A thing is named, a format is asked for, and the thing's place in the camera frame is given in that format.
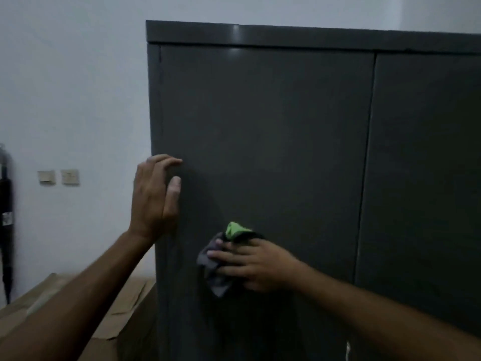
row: light switch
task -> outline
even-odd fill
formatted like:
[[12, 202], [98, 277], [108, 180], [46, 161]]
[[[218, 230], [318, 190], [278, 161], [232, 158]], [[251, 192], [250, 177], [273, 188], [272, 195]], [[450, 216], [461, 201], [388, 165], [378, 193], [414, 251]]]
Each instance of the light switch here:
[[38, 171], [39, 182], [42, 185], [55, 185], [55, 171]]
[[80, 185], [78, 170], [62, 170], [62, 183], [64, 185]]

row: cardboard box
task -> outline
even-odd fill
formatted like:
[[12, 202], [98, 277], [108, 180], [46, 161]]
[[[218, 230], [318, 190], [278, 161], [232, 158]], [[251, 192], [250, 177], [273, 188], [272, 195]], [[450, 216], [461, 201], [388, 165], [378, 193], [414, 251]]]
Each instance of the cardboard box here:
[[[0, 309], [0, 342], [72, 276], [49, 275]], [[157, 360], [155, 280], [131, 277], [84, 349], [80, 361]]]

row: wall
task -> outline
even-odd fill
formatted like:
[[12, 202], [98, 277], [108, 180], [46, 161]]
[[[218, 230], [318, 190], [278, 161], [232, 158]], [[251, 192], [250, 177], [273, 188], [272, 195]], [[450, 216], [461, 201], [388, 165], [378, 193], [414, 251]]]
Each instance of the wall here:
[[[135, 168], [150, 153], [146, 19], [481, 29], [474, 0], [456, 8], [462, 22], [446, 25], [435, 16], [451, 6], [431, 1], [424, 19], [416, 0], [1, 0], [0, 141], [14, 158], [14, 295], [51, 272], [83, 269], [128, 226]], [[63, 168], [80, 170], [80, 187], [38, 184], [36, 171]], [[154, 273], [152, 252], [137, 272]]]

